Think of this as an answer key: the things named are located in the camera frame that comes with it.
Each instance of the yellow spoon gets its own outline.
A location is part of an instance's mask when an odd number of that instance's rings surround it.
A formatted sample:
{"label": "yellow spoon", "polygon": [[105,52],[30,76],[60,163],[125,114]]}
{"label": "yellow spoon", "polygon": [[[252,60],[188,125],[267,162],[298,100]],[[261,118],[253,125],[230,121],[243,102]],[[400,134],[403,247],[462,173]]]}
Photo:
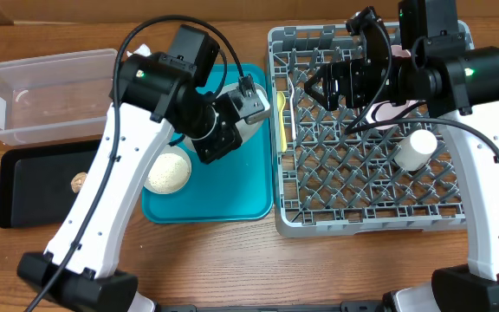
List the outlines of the yellow spoon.
{"label": "yellow spoon", "polygon": [[276,103],[278,106],[278,119],[280,123],[281,130],[281,152],[285,153],[288,149],[288,143],[286,142],[286,130],[284,129],[284,117],[282,116],[282,112],[284,111],[284,106],[286,105],[286,96],[284,93],[277,92],[276,93]]}

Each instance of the metal dish rack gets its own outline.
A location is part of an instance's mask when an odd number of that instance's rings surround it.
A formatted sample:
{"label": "metal dish rack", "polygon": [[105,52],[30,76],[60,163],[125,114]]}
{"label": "metal dish rack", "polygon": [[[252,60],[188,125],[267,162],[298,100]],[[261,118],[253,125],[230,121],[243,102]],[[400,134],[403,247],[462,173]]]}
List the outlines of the metal dish rack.
{"label": "metal dish rack", "polygon": [[[469,27],[460,21],[469,49]],[[392,44],[400,44],[399,24],[386,23]],[[450,155],[436,125],[406,124],[345,136],[344,128],[359,110],[340,105],[328,112],[303,92],[322,64],[360,57],[361,49],[345,25],[277,27],[269,32],[268,78],[273,107],[276,92],[289,98],[295,86],[297,140],[292,141],[289,102],[282,116],[273,109],[275,221],[286,237],[353,235],[385,230],[460,230],[465,216]],[[425,108],[412,116],[425,117]],[[288,141],[280,149],[279,118]],[[431,162],[407,172],[392,160],[400,142],[423,128],[438,138]]]}

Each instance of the wooden tabletop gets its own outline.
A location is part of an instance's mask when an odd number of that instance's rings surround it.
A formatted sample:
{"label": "wooden tabletop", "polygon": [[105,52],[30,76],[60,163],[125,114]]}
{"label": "wooden tabletop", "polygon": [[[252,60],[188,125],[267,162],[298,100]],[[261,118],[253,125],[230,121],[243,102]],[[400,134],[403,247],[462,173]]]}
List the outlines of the wooden tabletop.
{"label": "wooden tabletop", "polygon": [[[264,68],[267,33],[275,26],[342,23],[214,23],[242,62]],[[477,47],[499,47],[499,18],[467,18]],[[90,49],[117,48],[134,24],[0,27],[0,62]],[[132,47],[167,51],[176,23],[144,30]],[[0,159],[9,149],[0,142]],[[23,311],[35,293],[18,277],[25,251],[43,250],[58,224],[0,229],[0,311]],[[120,269],[139,291],[162,304],[200,307],[336,304],[380,299],[426,282],[433,270],[466,263],[465,231],[383,232],[354,237],[285,238],[274,212],[255,222],[156,225],[136,208],[126,229]],[[57,311],[42,302],[40,311]]]}

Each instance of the transparent plastic container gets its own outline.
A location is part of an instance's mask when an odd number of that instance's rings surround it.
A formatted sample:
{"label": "transparent plastic container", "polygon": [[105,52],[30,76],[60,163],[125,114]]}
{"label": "transparent plastic container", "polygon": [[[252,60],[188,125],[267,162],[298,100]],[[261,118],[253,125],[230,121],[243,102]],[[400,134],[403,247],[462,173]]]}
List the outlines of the transparent plastic container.
{"label": "transparent plastic container", "polygon": [[0,140],[8,145],[103,133],[115,49],[0,62]]}

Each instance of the teal tray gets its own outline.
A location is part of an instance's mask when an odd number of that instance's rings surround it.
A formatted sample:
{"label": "teal tray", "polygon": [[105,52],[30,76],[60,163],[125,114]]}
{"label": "teal tray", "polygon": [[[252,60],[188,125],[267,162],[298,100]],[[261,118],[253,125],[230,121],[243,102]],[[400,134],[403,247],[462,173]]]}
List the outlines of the teal tray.
{"label": "teal tray", "polygon": [[[266,87],[265,74],[253,64],[243,64],[245,75]],[[224,66],[215,65],[204,88],[215,91]],[[225,85],[238,82],[234,64],[227,66]],[[158,195],[142,190],[142,211],[158,224],[255,220],[265,217],[273,206],[273,168],[269,120],[236,151],[204,165],[196,153],[179,144],[191,160],[191,176],[178,192]]]}

